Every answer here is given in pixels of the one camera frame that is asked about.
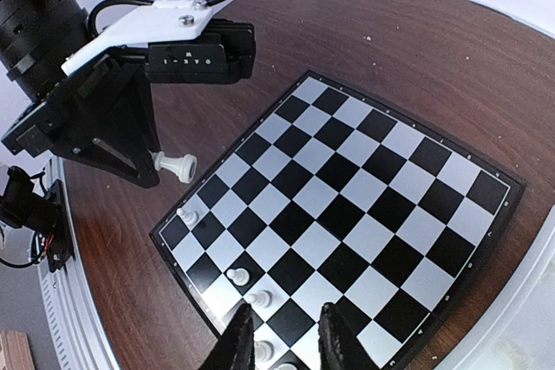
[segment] chessboard border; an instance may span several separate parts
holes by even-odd
[[[229,146],[227,150],[223,152],[222,156],[220,156],[217,161],[210,166],[202,178],[198,179],[193,186],[186,191],[185,195],[172,207],[172,209],[154,226],[153,230],[150,232],[150,237],[179,286],[183,289],[186,296],[205,321],[206,325],[212,330],[216,337],[219,338],[225,329],[224,326],[207,307],[205,302],[202,300],[201,295],[196,290],[189,290],[190,288],[193,288],[193,283],[186,276],[185,271],[182,270],[176,263],[172,252],[167,248],[160,232],[176,217],[175,212],[177,209],[181,207],[190,196],[194,195],[199,188],[202,187],[202,185],[204,185],[204,183],[212,175],[214,175],[218,168],[238,149],[246,138],[251,136],[251,134],[253,134],[254,131],[266,120],[266,118],[274,113],[278,107],[281,106],[281,104],[308,78],[318,80],[331,88],[335,88],[336,90],[339,90],[386,114],[389,114],[394,119],[397,119],[411,126],[418,132],[421,132],[437,142],[440,142],[449,150],[471,159],[484,171],[490,173],[492,176],[495,176],[501,182],[504,182],[509,186],[505,199],[498,209],[498,212],[495,214],[496,217],[488,229],[488,233],[484,236],[480,244],[476,246],[473,254],[467,260],[467,266],[465,269],[463,269],[455,278],[453,285],[449,289],[449,292],[447,292],[447,299],[444,298],[438,303],[436,308],[431,311],[415,332],[408,337],[402,348],[389,363],[390,369],[401,370],[409,364],[409,362],[426,346],[426,344],[428,344],[434,334],[445,323],[445,320],[452,314],[454,308],[460,304],[464,296],[467,294],[466,289],[476,280],[477,275],[480,273],[487,260],[487,256],[485,256],[485,254],[487,252],[492,253],[495,246],[498,244],[503,232],[511,222],[513,214],[516,212],[518,204],[526,188],[526,182],[519,175],[511,172],[505,167],[502,167],[502,169],[497,168],[497,162],[493,159],[477,151],[463,140],[456,139],[451,134],[446,133],[435,124],[422,121],[419,116],[416,116],[405,109],[399,108],[387,99],[368,92],[364,94],[360,93],[356,88],[349,87],[347,83],[333,81],[330,78],[309,70],[298,81],[295,81],[289,88],[287,88],[285,93],[282,94],[268,109],[266,109],[264,113],[258,117],[257,120],[250,125],[246,131],[241,134],[231,146]]]

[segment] screw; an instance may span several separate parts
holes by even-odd
[[[181,26],[193,26],[194,25],[194,16],[185,15],[185,16],[180,17],[180,24],[181,24]]]

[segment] white chess piece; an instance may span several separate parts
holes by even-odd
[[[183,184],[191,184],[197,171],[197,158],[185,155],[183,158],[167,158],[163,152],[153,155],[154,168],[160,171],[162,168],[175,173]]]
[[[260,290],[247,295],[245,300],[255,307],[268,308],[271,304],[271,293],[267,290]]]
[[[297,370],[297,366],[291,363],[284,363],[280,365],[276,370]]]
[[[245,286],[251,279],[249,272],[245,269],[229,269],[225,275],[237,286]]]
[[[271,360],[274,355],[274,347],[268,341],[254,342],[254,360],[258,363],[264,363]]]
[[[194,225],[199,221],[199,214],[196,211],[185,211],[182,208],[178,208],[177,215],[189,230],[192,230]]]

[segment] brown table surface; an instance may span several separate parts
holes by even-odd
[[[162,148],[197,155],[199,176],[313,69],[442,127],[528,182],[479,279],[410,366],[433,368],[501,291],[555,202],[555,40],[465,0],[237,0],[221,16],[256,26],[252,79],[153,86]],[[187,187],[170,172],[152,190],[74,163],[66,173],[88,281],[121,367],[196,369],[215,337],[148,236]]]

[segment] chessboard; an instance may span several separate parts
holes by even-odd
[[[376,369],[400,369],[464,295],[523,189],[439,129],[309,72],[151,236],[216,334],[253,305],[255,341],[273,349],[259,370],[320,368],[326,302]]]

